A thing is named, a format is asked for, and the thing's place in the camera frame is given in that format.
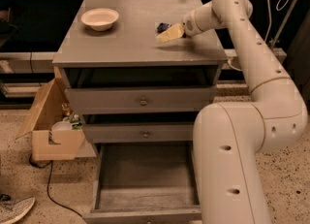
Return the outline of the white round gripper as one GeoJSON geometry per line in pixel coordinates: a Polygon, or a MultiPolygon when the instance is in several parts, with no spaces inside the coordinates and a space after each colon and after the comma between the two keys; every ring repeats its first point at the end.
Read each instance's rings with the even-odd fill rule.
{"type": "Polygon", "coordinates": [[[158,33],[156,42],[159,44],[187,36],[196,36],[208,28],[207,13],[203,8],[196,8],[182,18],[182,25],[177,23],[163,33],[158,33]]]}

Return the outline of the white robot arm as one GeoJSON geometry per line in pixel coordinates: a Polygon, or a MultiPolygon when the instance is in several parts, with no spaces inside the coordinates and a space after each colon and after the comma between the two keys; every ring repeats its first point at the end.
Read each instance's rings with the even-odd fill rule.
{"type": "Polygon", "coordinates": [[[305,103],[290,75],[249,20],[249,0],[211,0],[158,35],[165,43],[210,29],[228,30],[248,86],[248,102],[203,108],[193,133],[202,224],[271,224],[255,155],[300,138],[305,103]]]}

